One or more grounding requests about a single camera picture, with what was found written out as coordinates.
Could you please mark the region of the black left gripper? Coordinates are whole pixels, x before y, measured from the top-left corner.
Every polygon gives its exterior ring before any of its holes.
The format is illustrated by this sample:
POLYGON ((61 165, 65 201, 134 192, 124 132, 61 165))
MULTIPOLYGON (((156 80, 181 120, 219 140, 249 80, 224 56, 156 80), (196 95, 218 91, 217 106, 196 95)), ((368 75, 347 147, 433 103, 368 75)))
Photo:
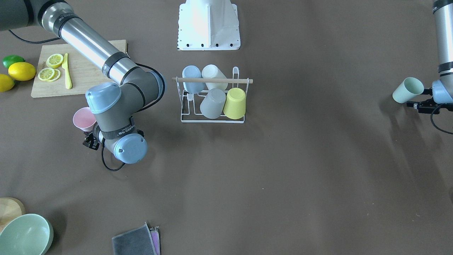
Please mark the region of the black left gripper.
POLYGON ((420 102, 407 101, 406 106, 414 108, 418 113, 422 114, 439 114, 440 108, 442 107, 441 104, 435 103, 434 97, 420 102))

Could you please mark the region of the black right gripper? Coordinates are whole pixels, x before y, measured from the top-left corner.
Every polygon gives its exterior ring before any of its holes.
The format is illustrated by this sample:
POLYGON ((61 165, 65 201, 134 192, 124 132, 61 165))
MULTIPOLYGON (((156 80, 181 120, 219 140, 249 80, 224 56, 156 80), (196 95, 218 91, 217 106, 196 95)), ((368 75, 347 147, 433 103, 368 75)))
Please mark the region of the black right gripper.
POLYGON ((99 140, 99 132, 84 132, 84 135, 83 145, 97 151, 102 145, 102 141, 99 140))

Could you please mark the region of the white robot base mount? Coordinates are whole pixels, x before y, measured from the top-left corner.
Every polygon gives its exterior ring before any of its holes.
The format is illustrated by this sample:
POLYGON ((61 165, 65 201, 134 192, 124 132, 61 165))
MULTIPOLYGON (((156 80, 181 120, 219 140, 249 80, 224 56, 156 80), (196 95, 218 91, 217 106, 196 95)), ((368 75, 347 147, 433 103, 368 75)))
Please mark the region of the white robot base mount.
POLYGON ((241 48, 237 5, 229 0, 186 0, 179 6, 177 50, 241 48))

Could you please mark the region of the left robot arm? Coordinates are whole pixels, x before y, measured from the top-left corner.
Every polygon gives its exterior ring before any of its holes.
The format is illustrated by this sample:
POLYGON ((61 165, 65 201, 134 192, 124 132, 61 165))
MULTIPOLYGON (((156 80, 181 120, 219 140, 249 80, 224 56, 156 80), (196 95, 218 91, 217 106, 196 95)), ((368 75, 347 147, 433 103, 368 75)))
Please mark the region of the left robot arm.
POLYGON ((437 72, 440 78, 432 83, 430 89, 424 89, 422 92, 431 95, 432 98, 422 102, 406 102, 406 106, 425 114, 439 114, 441 107, 452 111, 453 101, 453 2, 434 0, 432 13, 435 16, 437 54, 440 63, 437 72))

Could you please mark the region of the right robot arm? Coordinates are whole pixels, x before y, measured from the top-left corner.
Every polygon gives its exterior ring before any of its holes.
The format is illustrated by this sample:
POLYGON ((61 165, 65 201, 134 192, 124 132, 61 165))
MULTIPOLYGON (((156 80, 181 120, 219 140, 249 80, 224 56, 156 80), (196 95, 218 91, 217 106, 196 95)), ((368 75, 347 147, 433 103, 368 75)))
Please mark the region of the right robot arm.
POLYGON ((141 161, 148 150, 143 132, 133 114, 157 103, 166 83, 153 68, 135 63, 127 54, 124 40, 107 41, 64 0, 2 0, 1 30, 39 26, 66 42, 56 45, 58 53, 68 52, 67 65, 60 69, 73 92, 47 89, 35 80, 33 97, 85 93, 96 120, 86 129, 85 146, 99 144, 124 164, 141 161))

